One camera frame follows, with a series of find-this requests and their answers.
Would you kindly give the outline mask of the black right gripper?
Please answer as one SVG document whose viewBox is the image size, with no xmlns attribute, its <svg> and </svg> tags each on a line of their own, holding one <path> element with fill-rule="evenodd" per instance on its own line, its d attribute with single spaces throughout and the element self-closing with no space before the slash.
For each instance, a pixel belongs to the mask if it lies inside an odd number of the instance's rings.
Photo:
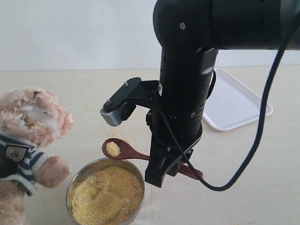
<svg viewBox="0 0 300 225">
<path fill-rule="evenodd" d="M 202 136 L 205 102 L 216 80 L 217 53 L 190 56 L 161 54 L 160 78 L 150 119 L 150 159 L 145 182 L 162 187 L 165 175 L 175 177 Z M 170 165 L 178 161 L 171 169 Z"/>
</svg>

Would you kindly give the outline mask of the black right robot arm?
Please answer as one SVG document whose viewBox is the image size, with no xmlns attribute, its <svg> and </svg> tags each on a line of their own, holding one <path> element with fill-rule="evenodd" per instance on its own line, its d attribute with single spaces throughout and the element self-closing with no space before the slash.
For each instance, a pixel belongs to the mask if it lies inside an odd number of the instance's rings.
<svg viewBox="0 0 300 225">
<path fill-rule="evenodd" d="M 263 135 L 270 88 L 285 50 L 300 48 L 297 0 L 159 0 L 153 12 L 155 35 L 162 46 L 160 79 L 153 92 L 149 125 L 150 160 L 145 181 L 161 187 L 167 173 L 188 163 L 202 134 L 202 113 L 219 50 L 277 50 L 262 95 L 256 137 L 230 181 L 244 172 Z"/>
</svg>

